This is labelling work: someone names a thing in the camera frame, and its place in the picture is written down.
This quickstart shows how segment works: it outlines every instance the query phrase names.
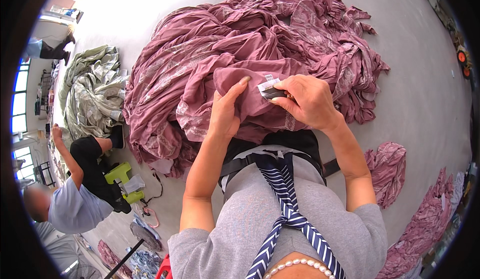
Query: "black shoe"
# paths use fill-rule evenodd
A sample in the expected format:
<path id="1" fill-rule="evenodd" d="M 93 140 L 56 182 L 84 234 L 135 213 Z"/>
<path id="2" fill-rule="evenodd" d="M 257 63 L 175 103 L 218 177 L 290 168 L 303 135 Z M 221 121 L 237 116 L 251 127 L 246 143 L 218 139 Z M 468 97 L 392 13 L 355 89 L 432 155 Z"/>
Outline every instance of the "black shoe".
<path id="1" fill-rule="evenodd" d="M 113 126 L 112 133 L 108 137 L 112 141 L 112 148 L 125 148 L 125 135 L 123 133 L 123 125 Z"/>
<path id="2" fill-rule="evenodd" d="M 125 214 L 127 213 L 130 213 L 130 211 L 132 211 L 132 206 L 130 206 L 130 204 L 128 204 L 127 200 L 125 200 L 122 197 L 118 198 L 117 200 L 115 200 L 115 207 L 113 207 L 113 211 L 115 212 L 123 212 Z"/>
<path id="3" fill-rule="evenodd" d="M 67 65 L 69 59 L 70 59 L 70 52 L 66 51 L 65 54 L 63 54 L 63 60 L 65 61 L 65 65 Z"/>
<path id="4" fill-rule="evenodd" d="M 67 37 L 68 37 L 68 39 L 69 39 L 70 42 L 72 42 L 72 43 L 74 43 L 74 44 L 76 43 L 76 40 L 75 40 L 75 37 L 74 37 L 74 34 L 73 34 L 72 31 L 70 31 L 70 32 L 68 33 Z"/>

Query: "red stool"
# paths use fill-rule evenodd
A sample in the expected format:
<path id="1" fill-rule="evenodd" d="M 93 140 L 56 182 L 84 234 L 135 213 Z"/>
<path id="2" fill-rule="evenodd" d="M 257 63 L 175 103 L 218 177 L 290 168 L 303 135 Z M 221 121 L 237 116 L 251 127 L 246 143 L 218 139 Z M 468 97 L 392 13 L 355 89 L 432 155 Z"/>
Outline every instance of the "red stool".
<path id="1" fill-rule="evenodd" d="M 155 279 L 160 279 L 160 276 L 162 276 L 163 271 L 167 271 L 168 275 L 166 276 L 166 279 L 173 279 L 172 277 L 172 272 L 171 272 L 171 267 L 170 267 L 170 255 L 167 254 L 165 258 L 163 259 L 162 265 L 160 266 L 158 273 L 155 276 Z"/>

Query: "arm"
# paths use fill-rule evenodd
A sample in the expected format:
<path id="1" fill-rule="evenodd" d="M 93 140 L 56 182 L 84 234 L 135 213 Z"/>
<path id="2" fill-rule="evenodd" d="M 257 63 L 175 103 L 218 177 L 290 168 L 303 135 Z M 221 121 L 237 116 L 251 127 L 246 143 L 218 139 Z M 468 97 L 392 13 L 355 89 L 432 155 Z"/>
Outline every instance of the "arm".
<path id="1" fill-rule="evenodd" d="M 70 154 L 70 151 L 67 149 L 65 144 L 63 144 L 62 140 L 62 129 L 57 125 L 53 125 L 52 128 L 52 136 L 53 136 L 53 143 L 55 147 L 59 151 L 60 155 L 63 157 L 65 164 L 67 165 L 68 169 L 71 173 L 71 179 L 75 183 L 75 186 L 78 190 L 80 190 L 80 186 L 84 180 L 84 171 L 78 165 L 77 161 L 73 158 Z"/>
<path id="2" fill-rule="evenodd" d="M 180 232 L 186 228 L 211 232 L 215 228 L 212 194 L 219 180 L 227 147 L 240 126 L 240 119 L 234 116 L 235 100 L 247 88 L 249 80 L 250 77 L 242 78 L 223 97 L 215 91 L 208 133 L 188 173 L 183 193 Z"/>
<path id="3" fill-rule="evenodd" d="M 338 165 L 345 176 L 346 210 L 354 211 L 363 204 L 376 204 L 372 176 L 362 149 L 348 128 L 343 115 L 333 107 L 328 83 L 312 76 L 290 76 L 275 84 L 287 90 L 295 101 L 286 97 L 273 99 L 295 119 L 325 133 L 332 143 Z"/>

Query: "light blue shirt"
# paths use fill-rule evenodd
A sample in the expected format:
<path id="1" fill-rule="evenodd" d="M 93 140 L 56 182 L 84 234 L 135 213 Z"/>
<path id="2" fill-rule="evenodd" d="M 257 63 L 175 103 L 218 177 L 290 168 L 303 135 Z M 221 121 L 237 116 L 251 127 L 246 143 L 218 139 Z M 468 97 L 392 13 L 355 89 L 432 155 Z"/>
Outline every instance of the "light blue shirt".
<path id="1" fill-rule="evenodd" d="M 27 57 L 30 58 L 40 58 L 40 52 L 42 51 L 42 40 L 32 37 L 28 40 L 27 48 L 23 53 L 23 59 Z"/>
<path id="2" fill-rule="evenodd" d="M 113 211 L 106 201 L 89 192 L 83 185 L 77 189 L 69 177 L 53 192 L 48 221 L 65 234 L 81 234 L 95 228 Z"/>

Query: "gray sweater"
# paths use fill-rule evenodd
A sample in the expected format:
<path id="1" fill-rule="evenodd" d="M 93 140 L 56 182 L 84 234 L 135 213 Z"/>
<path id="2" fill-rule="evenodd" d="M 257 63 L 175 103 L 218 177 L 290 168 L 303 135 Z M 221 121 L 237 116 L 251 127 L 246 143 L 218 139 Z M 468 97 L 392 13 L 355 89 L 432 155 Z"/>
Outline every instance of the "gray sweater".
<path id="1" fill-rule="evenodd" d="M 365 204 L 348 212 L 309 162 L 293 156 L 293 166 L 298 210 L 323 235 L 346 277 L 375 278 L 388 247 L 379 206 Z M 245 278 L 281 214 L 280 204 L 255 163 L 230 181 L 225 198 L 211 233 L 187 228 L 168 240 L 173 278 Z M 321 260 L 300 230 L 284 226 L 279 234 L 268 269 L 294 251 Z"/>

